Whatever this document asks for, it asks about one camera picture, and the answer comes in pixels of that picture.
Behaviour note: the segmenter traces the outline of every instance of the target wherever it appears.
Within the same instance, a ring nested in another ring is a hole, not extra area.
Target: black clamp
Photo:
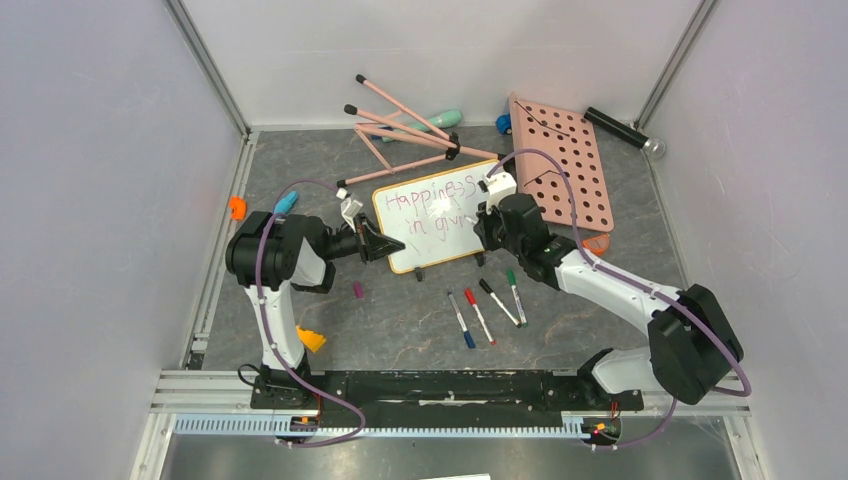
[[[456,146],[445,150],[445,160],[453,160],[457,155],[459,155],[459,134],[451,132],[449,141]]]

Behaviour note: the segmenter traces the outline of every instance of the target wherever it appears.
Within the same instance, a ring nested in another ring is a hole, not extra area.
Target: yellow object
[[[312,330],[304,330],[297,326],[297,336],[300,337],[300,341],[303,342],[303,345],[309,349],[310,352],[315,353],[324,346],[324,343],[327,342],[327,339],[324,338],[324,335],[320,333],[315,333]]]

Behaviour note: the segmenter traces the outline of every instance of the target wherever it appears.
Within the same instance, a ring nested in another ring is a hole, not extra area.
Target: orange clip
[[[603,235],[598,235],[597,237],[587,238],[583,240],[583,246],[588,248],[590,252],[595,255],[601,256],[604,252],[609,248],[609,234],[604,233]]]
[[[230,197],[230,208],[232,208],[232,212],[230,213],[230,217],[233,220],[244,220],[244,216],[247,215],[247,202],[240,197]]]

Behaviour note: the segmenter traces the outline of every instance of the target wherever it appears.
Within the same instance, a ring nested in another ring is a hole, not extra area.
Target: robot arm
[[[262,230],[271,218],[268,212],[253,212],[227,246],[227,270],[236,275],[250,297],[262,336],[262,364],[271,372],[284,370],[265,335],[259,311],[255,279],[256,254]],[[400,251],[404,244],[380,234],[360,213],[337,231],[318,217],[289,215],[271,227],[262,263],[262,289],[269,330],[277,351],[295,370],[306,368],[304,349],[292,311],[291,290],[327,293],[336,269],[330,260],[358,253],[364,262]]]
[[[584,297],[623,318],[648,338],[648,347],[630,351],[605,349],[578,371],[598,393],[666,390],[678,400],[698,403],[730,371],[718,349],[679,312],[655,298],[662,292],[677,299],[702,320],[737,360],[742,348],[715,296],[693,285],[685,291],[640,279],[604,262],[607,269],[652,288],[645,293],[594,268],[600,260],[581,254],[576,243],[552,235],[531,195],[515,193],[507,173],[484,177],[489,193],[478,207],[474,231],[486,250],[504,248],[527,275],[552,288]]]

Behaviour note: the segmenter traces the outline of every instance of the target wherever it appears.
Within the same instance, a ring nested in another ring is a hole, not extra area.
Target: pink pegboard
[[[577,201],[577,226],[612,231],[612,210],[592,124],[579,113],[527,102],[515,93],[509,96],[509,112],[516,150],[537,148],[560,162]],[[538,155],[518,155],[516,170],[519,191],[535,197],[542,218],[571,225],[568,191],[550,163]]]

